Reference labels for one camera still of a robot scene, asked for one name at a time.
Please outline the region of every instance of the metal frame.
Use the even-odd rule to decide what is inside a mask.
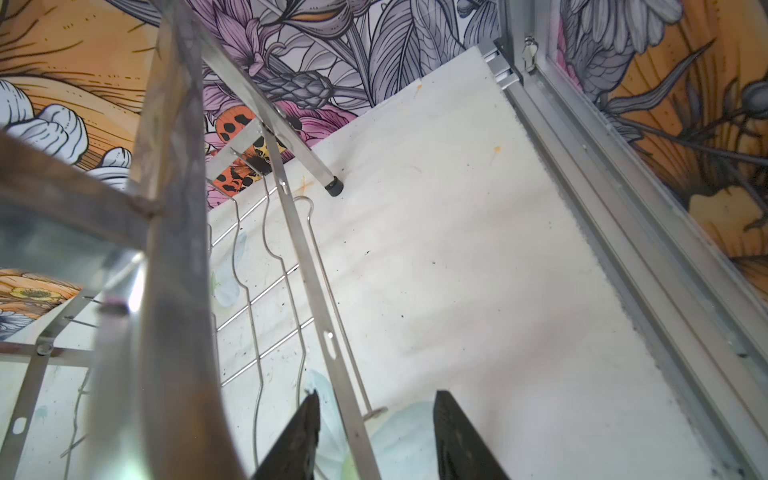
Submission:
[[[551,0],[500,10],[506,93],[684,407],[734,477],[768,478],[768,316],[640,159],[548,58]],[[538,42],[525,72],[520,37]],[[504,51],[508,39],[514,45]]]
[[[343,184],[183,2],[155,3],[164,21],[126,194],[0,134],[0,196],[7,200],[0,208],[0,263],[86,286],[43,332],[34,352],[0,344],[2,358],[24,353],[31,359],[11,425],[17,418],[31,417],[50,358],[71,364],[85,361],[82,352],[56,349],[52,343],[70,321],[78,322],[75,310],[103,290],[93,367],[78,390],[74,432],[62,454],[67,464],[72,449],[84,439],[76,439],[78,406],[90,379],[91,478],[246,478],[224,420],[216,348],[210,341],[215,328],[207,291],[208,253],[232,229],[215,242],[207,239],[203,131],[197,120],[202,115],[201,60],[256,113],[274,158],[280,158],[276,134],[332,195],[340,193]],[[238,141],[253,142],[248,136]],[[360,477],[375,480],[376,460],[282,162],[273,168],[313,314],[303,324],[296,319],[296,329],[280,343],[296,334],[303,338],[302,329],[312,321],[318,334],[329,340],[321,339],[320,345],[353,458]],[[41,252],[54,257],[41,259]],[[281,280],[288,281],[289,273],[283,265]],[[257,350],[256,364],[278,345],[263,355]],[[375,415],[381,409],[371,411],[348,344],[346,351],[366,417]],[[3,478],[15,473],[26,431],[6,437],[0,451]]]

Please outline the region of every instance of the dish rack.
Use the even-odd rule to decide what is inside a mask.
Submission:
[[[313,324],[343,428],[353,440],[349,447],[359,475],[380,478],[364,421],[386,409],[372,408],[357,369],[313,231],[312,200],[291,194],[286,171],[277,161],[272,164],[274,184],[269,188],[268,177],[263,177],[264,195],[255,205],[241,214],[237,200],[231,199],[235,208],[231,227],[214,239],[206,220],[203,183],[213,186],[212,180],[258,137],[264,137],[271,158],[280,158],[279,138],[332,196],[341,193],[343,183],[302,142],[285,114],[198,25],[183,2],[163,0],[155,4],[164,21],[141,115],[129,194],[0,136],[3,150],[10,153],[3,157],[2,169],[11,180],[5,193],[10,207],[2,212],[8,232],[2,241],[4,264],[84,285],[34,345],[3,344],[3,360],[28,359],[29,366],[0,450],[0,477],[15,476],[46,367],[66,365],[86,368],[87,372],[77,391],[73,434],[61,454],[66,457],[65,478],[72,452],[86,440],[91,443],[87,463],[93,478],[134,474],[246,478],[227,431],[219,389],[256,367],[259,388],[254,399],[253,457],[258,468],[256,426],[265,387],[262,361],[294,336],[298,338],[298,409],[306,359],[305,328]],[[250,122],[206,167],[200,149],[203,130],[197,121],[202,115],[202,61],[258,120]],[[270,199],[275,193],[277,202]],[[299,202],[309,205],[306,229],[296,208]],[[282,274],[254,296],[237,276],[234,247],[240,222],[262,204],[263,246],[270,259],[278,262]],[[296,253],[297,262],[292,266],[287,266],[266,241],[266,214],[271,204],[283,212]],[[18,241],[25,238],[30,241]],[[246,303],[230,318],[217,321],[210,310],[207,261],[213,248],[229,239],[233,242],[233,275]],[[55,252],[59,260],[36,260],[40,251]],[[311,312],[304,321],[298,317],[289,279],[297,270]],[[260,349],[253,308],[278,286],[286,288],[294,328]],[[76,318],[91,302],[99,304],[99,326]],[[248,317],[255,356],[233,375],[220,379],[217,337],[243,314]],[[69,323],[98,329],[94,352],[53,346]],[[364,404],[362,412],[350,369]],[[84,395],[92,397],[87,432],[80,427],[79,407]],[[315,473],[325,478],[317,468]]]

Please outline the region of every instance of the wire grid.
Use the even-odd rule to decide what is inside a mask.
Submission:
[[[267,179],[267,176],[262,176],[262,180],[260,182],[263,185],[263,188],[264,188],[264,196],[261,197],[242,216],[240,215],[240,205],[237,203],[237,200],[235,198],[233,198],[233,197],[230,197],[230,200],[233,201],[234,206],[235,206],[235,218],[236,218],[236,221],[229,228],[227,228],[227,230],[224,231],[224,233],[222,233],[216,240],[213,240],[212,236],[211,236],[211,240],[212,241],[210,242],[210,246],[209,246],[209,255],[210,255],[210,253],[212,252],[213,248],[218,243],[223,241],[223,239],[229,233],[231,233],[232,230],[235,231],[235,234],[233,235],[233,239],[232,239],[231,267],[232,267],[232,272],[233,272],[233,275],[234,275],[234,278],[235,278],[237,284],[245,292],[246,303],[241,308],[239,308],[233,315],[231,315],[228,319],[226,319],[224,322],[222,322],[221,325],[219,325],[219,326],[217,326],[217,324],[216,324],[217,321],[216,321],[215,315],[212,314],[212,321],[214,323],[214,344],[215,345],[218,344],[218,334],[220,332],[222,332],[225,328],[227,328],[235,319],[240,317],[243,313],[247,313],[248,320],[249,320],[250,327],[251,327],[252,341],[253,341],[253,348],[254,348],[254,351],[255,351],[255,356],[246,365],[240,367],[232,376],[230,376],[229,378],[221,381],[220,382],[220,387],[223,388],[228,383],[230,383],[233,380],[235,380],[235,378],[237,378],[238,376],[241,376],[243,373],[245,373],[247,370],[251,369],[254,366],[258,369],[259,387],[258,387],[258,390],[257,390],[256,407],[254,409],[254,414],[253,414],[253,433],[252,433],[252,435],[253,435],[253,437],[252,437],[252,440],[253,440],[253,457],[254,457],[254,462],[255,462],[256,468],[259,467],[259,459],[258,459],[258,452],[257,452],[257,424],[258,424],[259,407],[260,407],[261,398],[262,398],[263,389],[264,389],[264,375],[263,375],[263,372],[262,372],[262,369],[261,369],[262,361],[271,352],[273,352],[276,349],[278,349],[280,346],[282,346],[285,342],[287,342],[288,340],[290,340],[294,336],[298,336],[299,337],[300,347],[301,347],[301,360],[300,360],[300,364],[299,364],[299,371],[297,373],[296,395],[295,395],[296,409],[298,409],[299,406],[300,406],[301,378],[302,378],[304,366],[305,366],[305,363],[306,363],[306,344],[305,344],[305,341],[304,341],[303,330],[306,327],[308,327],[308,325],[311,324],[314,321],[314,318],[310,317],[309,319],[306,319],[303,322],[301,322],[299,317],[298,317],[298,313],[297,313],[297,309],[296,309],[296,302],[295,302],[295,299],[294,299],[294,296],[293,296],[293,291],[292,291],[291,286],[290,286],[290,274],[295,272],[295,271],[297,271],[300,268],[299,264],[297,263],[295,265],[292,265],[290,268],[286,268],[285,260],[280,255],[277,255],[276,253],[274,253],[270,249],[270,246],[269,246],[268,242],[266,241],[266,219],[267,219],[267,215],[268,215],[268,213],[270,211],[270,205],[272,203],[271,200],[270,200],[270,196],[271,196],[271,194],[275,193],[275,191],[277,189],[277,186],[274,186],[271,189],[268,188],[267,183],[266,183],[266,179]],[[219,192],[221,192],[222,194],[225,194],[221,189],[219,189],[219,187],[213,185],[212,182],[209,182],[209,183],[214,188],[219,190]],[[333,313],[334,313],[334,316],[336,317],[336,325],[339,327],[339,332],[341,334],[342,341],[343,341],[343,344],[344,344],[344,348],[345,348],[346,353],[347,353],[347,358],[349,360],[350,365],[353,368],[353,372],[354,372],[354,375],[355,375],[356,383],[357,383],[360,395],[362,396],[363,403],[365,404],[365,409],[366,410],[365,410],[365,412],[363,414],[363,419],[364,420],[368,420],[368,419],[374,418],[377,415],[379,415],[379,414],[383,413],[384,411],[386,411],[386,407],[382,407],[382,408],[379,408],[379,409],[372,409],[370,401],[369,401],[369,398],[368,398],[368,394],[366,392],[365,386],[364,386],[363,381],[362,381],[362,377],[361,377],[361,375],[359,373],[359,370],[358,370],[358,367],[357,367],[357,364],[356,364],[356,361],[355,361],[355,357],[354,357],[353,352],[352,352],[352,348],[349,345],[349,340],[347,338],[346,331],[344,329],[344,325],[343,325],[343,322],[341,320],[341,315],[339,313],[339,309],[336,306],[336,300],[335,300],[335,297],[333,296],[333,291],[331,289],[330,282],[329,282],[328,276],[326,274],[326,269],[325,269],[325,266],[323,264],[323,258],[320,255],[319,247],[318,247],[317,240],[316,240],[315,233],[314,233],[314,229],[313,229],[313,226],[312,226],[312,214],[313,214],[313,211],[314,211],[314,202],[312,202],[312,200],[309,199],[308,197],[304,197],[304,196],[295,197],[295,198],[293,198],[293,201],[294,202],[303,201],[303,202],[308,203],[309,206],[310,206],[309,213],[306,216],[307,230],[310,233],[310,239],[312,240],[312,245],[313,245],[313,249],[314,249],[315,256],[316,256],[316,261],[317,261],[318,266],[319,266],[319,271],[321,272],[321,275],[323,277],[323,283],[324,283],[324,285],[326,287],[326,292],[328,294],[328,297],[329,297],[329,300],[331,302],[331,305],[333,306]],[[264,249],[267,251],[268,255],[270,257],[272,257],[274,260],[276,260],[276,261],[278,261],[280,263],[280,271],[282,272],[282,274],[278,278],[276,278],[272,283],[270,283],[269,286],[267,286],[264,290],[262,290],[255,297],[252,298],[251,295],[250,295],[250,289],[248,288],[247,285],[245,285],[245,283],[243,283],[240,280],[240,278],[237,275],[237,265],[236,265],[236,260],[235,260],[235,256],[237,255],[236,254],[236,251],[237,251],[237,248],[236,248],[236,246],[237,246],[237,238],[238,238],[238,232],[240,231],[240,222],[242,222],[246,217],[251,215],[252,212],[254,212],[261,204],[264,204],[264,203],[266,203],[266,206],[264,208],[263,221],[261,223],[261,240],[263,242]],[[209,236],[210,236],[210,232],[211,231],[212,231],[212,227],[209,225]],[[294,328],[293,328],[293,330],[291,332],[287,333],[285,336],[283,336],[282,338],[277,340],[274,344],[270,345],[263,352],[261,352],[260,349],[259,349],[258,340],[257,340],[257,337],[258,337],[258,335],[257,335],[257,327],[256,327],[256,324],[255,324],[255,322],[253,320],[253,306],[256,305],[256,303],[259,302],[259,300],[264,298],[265,295],[268,294],[268,292],[273,290],[275,287],[279,286],[282,282],[285,282],[285,287],[286,287],[286,291],[287,291],[288,299],[289,299],[289,303],[290,303],[290,310],[291,310],[291,314],[292,314],[292,317],[293,317]],[[218,365],[219,353],[218,353],[217,349],[216,349],[216,356],[217,356],[217,365]],[[318,473],[320,478],[325,478],[326,477],[318,468],[316,468],[316,472]]]

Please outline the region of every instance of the white surface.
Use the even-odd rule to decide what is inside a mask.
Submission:
[[[475,49],[315,150],[344,180],[341,197],[329,197],[298,162],[286,167],[294,194],[316,202],[313,224],[374,407],[396,411],[450,390],[513,479],[711,476],[713,463]],[[260,182],[238,195],[241,213],[262,195]],[[268,240],[291,267],[275,206]],[[261,246],[263,208],[240,230],[238,272],[251,296],[280,275]],[[214,238],[232,219],[231,202],[212,212]],[[237,291],[221,295],[232,239],[211,258],[219,324],[244,302]],[[311,314],[299,273],[290,278],[304,321]],[[262,350],[293,328],[289,305],[279,286],[254,308]],[[76,338],[67,346],[86,346],[86,330],[68,327]],[[308,368],[322,372],[313,326],[305,334]],[[218,345],[225,379],[253,358],[246,315]],[[264,361],[261,457],[293,414],[299,351],[294,336]],[[3,369],[6,379],[23,375]],[[48,414],[33,419],[19,478],[63,473],[58,455],[82,374],[67,370],[49,369],[38,404]],[[253,368],[223,389],[247,469],[257,387]],[[9,415],[15,398],[6,393],[0,411]]]

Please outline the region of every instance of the rubber cap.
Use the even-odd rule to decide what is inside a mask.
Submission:
[[[344,183],[338,177],[334,177],[333,181],[326,185],[326,190],[331,194],[331,197],[338,197],[341,190],[344,190]]]

